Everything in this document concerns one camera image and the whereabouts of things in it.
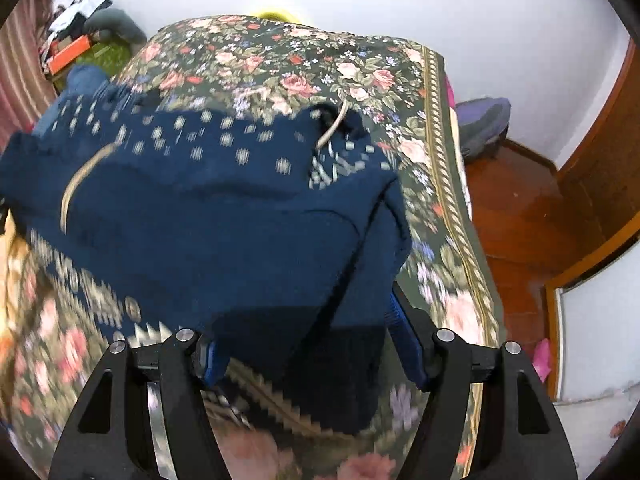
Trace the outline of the navy patterned hooded jacket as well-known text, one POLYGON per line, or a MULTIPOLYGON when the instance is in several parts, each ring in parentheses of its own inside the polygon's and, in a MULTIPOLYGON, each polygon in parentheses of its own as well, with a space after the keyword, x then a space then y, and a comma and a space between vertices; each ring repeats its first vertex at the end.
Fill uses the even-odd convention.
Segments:
POLYGON ((1 156, 1 195, 108 334, 190 328, 325 430, 378 407, 384 315, 411 249, 400 179, 356 112, 161 110, 71 94, 1 156))

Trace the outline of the floral bedspread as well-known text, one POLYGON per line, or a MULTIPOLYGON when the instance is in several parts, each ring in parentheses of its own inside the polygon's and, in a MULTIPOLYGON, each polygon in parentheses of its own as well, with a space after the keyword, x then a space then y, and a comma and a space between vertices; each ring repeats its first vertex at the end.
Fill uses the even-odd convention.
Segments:
MULTIPOLYGON (((472 223, 457 113, 437 52, 401 38, 224 15, 164 27, 111 81, 130 93, 157 92, 161 110, 270 119, 331 104, 358 113, 394 164, 402 189, 411 249, 392 289, 399 286, 409 304, 469 344, 500 344, 500 299, 472 223)), ((108 334, 6 206, 1 423, 21 458, 45 477, 107 346, 118 340, 152 346, 178 330, 148 326, 134 336, 108 334)), ((385 322, 384 328, 378 407, 358 434, 321 428, 231 359, 205 405, 232 476, 394 478, 426 395, 406 377, 385 322)))

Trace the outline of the grey purple backpack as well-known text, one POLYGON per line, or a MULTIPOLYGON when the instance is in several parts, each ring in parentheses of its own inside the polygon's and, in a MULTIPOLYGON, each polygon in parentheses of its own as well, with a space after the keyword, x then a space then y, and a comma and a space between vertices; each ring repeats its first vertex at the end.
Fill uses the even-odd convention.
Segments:
POLYGON ((465 162, 492 157, 506 138, 511 103, 506 98, 481 98, 458 103, 460 153, 465 162))

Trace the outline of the brown wooden door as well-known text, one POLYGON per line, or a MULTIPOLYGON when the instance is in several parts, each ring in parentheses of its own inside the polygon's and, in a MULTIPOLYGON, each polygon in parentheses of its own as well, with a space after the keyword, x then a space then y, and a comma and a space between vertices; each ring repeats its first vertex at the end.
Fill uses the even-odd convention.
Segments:
POLYGON ((576 207, 589 249, 565 271, 544 284, 548 311, 551 399, 561 395, 566 355, 561 290, 639 236, 639 47, 628 42, 624 62, 602 110, 584 140, 556 174, 564 198, 576 207))

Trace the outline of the blue denim garment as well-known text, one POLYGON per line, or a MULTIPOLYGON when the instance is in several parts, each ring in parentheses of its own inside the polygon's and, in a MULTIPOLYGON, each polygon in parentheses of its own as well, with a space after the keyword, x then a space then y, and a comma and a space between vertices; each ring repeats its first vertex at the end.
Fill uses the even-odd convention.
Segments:
POLYGON ((58 117, 60 107, 75 96, 100 96, 116 91, 117 86, 101 67, 91 64, 74 65, 67 74, 65 89, 46 109, 32 128, 32 135, 41 138, 58 117))

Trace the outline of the orange box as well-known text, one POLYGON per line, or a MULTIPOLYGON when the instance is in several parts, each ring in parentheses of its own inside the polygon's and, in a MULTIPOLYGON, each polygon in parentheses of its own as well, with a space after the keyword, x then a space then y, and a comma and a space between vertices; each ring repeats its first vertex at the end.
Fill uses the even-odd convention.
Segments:
POLYGON ((72 41, 68 46, 59 50, 57 54, 47 60, 47 69, 50 75, 60 72, 71 62, 74 62, 79 55, 88 51, 92 46, 88 36, 80 36, 72 41))

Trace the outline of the yellow headboard edge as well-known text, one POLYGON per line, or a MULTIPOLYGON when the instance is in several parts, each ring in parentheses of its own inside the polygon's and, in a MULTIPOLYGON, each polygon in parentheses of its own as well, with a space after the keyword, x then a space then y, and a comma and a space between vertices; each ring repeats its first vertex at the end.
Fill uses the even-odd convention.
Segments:
POLYGON ((283 10, 267 10, 260 11, 254 14, 255 18, 261 18, 262 20, 277 21, 282 23, 299 24, 299 19, 293 14, 283 10))

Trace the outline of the striped red curtain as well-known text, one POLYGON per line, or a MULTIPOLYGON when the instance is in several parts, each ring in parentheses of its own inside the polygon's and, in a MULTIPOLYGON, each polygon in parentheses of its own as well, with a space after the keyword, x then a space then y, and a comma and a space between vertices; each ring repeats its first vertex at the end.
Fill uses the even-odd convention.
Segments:
POLYGON ((39 49, 53 18, 53 0, 1 0, 1 144, 29 132, 56 97, 39 49))

